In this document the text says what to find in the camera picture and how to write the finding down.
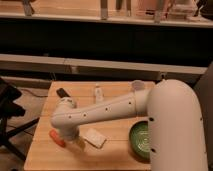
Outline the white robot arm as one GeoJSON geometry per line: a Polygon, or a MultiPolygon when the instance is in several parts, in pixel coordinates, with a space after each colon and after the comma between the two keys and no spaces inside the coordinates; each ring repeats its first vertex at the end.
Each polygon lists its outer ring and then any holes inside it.
{"type": "Polygon", "coordinates": [[[152,171],[208,171],[201,106],[194,90],[179,80],[163,80],[151,89],[81,108],[65,97],[53,112],[51,125],[63,138],[74,140],[83,124],[144,114],[152,171]]]}

